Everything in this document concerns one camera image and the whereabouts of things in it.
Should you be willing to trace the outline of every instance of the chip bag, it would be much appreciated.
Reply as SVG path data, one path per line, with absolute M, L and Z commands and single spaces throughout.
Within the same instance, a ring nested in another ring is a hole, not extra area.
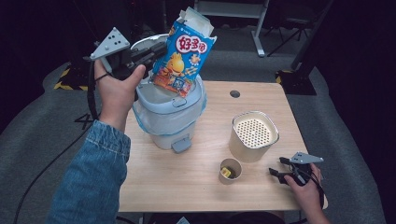
M 188 7 L 180 11 L 166 40 L 168 51 L 153 67 L 154 84 L 187 96 L 216 41 L 210 20 Z

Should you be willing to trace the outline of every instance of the cartoon character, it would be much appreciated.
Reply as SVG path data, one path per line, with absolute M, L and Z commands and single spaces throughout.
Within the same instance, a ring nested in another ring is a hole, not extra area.
M 184 77 L 184 62 L 180 53 L 174 52 L 165 68 L 160 71 L 160 76 L 169 78 L 168 85 L 172 85 L 177 77 Z

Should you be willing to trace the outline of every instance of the hand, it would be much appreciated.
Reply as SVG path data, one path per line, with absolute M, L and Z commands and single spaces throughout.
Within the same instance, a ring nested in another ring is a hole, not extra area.
M 311 163 L 311 169 L 312 173 L 318 178 L 320 184 L 321 176 L 319 168 L 314 163 Z M 314 181 L 310 180 L 304 186 L 299 186 L 291 176 L 285 175 L 285 179 L 294 192 L 297 203 L 304 210 L 306 218 L 310 223 L 330 223 L 323 214 L 320 206 L 318 187 Z
M 120 81 L 111 76 L 106 76 L 98 81 L 96 85 L 102 99 L 102 112 L 99 120 L 107 123 L 114 128 L 125 132 L 125 123 L 129 110 L 134 103 L 134 90 L 145 74 L 146 67 L 139 65 L 134 72 L 125 80 Z M 95 79 L 106 73 L 102 62 L 95 61 Z

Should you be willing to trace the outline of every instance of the paper cup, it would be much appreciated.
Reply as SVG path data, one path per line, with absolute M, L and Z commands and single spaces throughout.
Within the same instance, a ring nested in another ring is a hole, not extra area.
M 225 159 L 219 168 L 219 180 L 222 184 L 230 185 L 242 174 L 241 163 L 236 159 Z

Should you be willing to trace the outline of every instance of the wooden table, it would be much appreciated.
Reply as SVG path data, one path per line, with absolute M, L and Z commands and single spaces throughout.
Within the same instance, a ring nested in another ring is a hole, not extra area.
M 205 81 L 207 106 L 198 118 L 192 146 L 176 154 L 155 146 L 130 112 L 125 133 L 132 139 L 128 175 L 120 190 L 120 212 L 298 210 L 290 187 L 278 183 L 268 168 L 287 172 L 279 157 L 306 152 L 303 138 L 280 85 Z M 239 91 L 233 98 L 230 91 Z M 231 185 L 219 182 L 219 165 L 232 158 L 228 149 L 233 117 L 252 110 L 268 115 L 279 141 L 262 159 L 242 163 Z

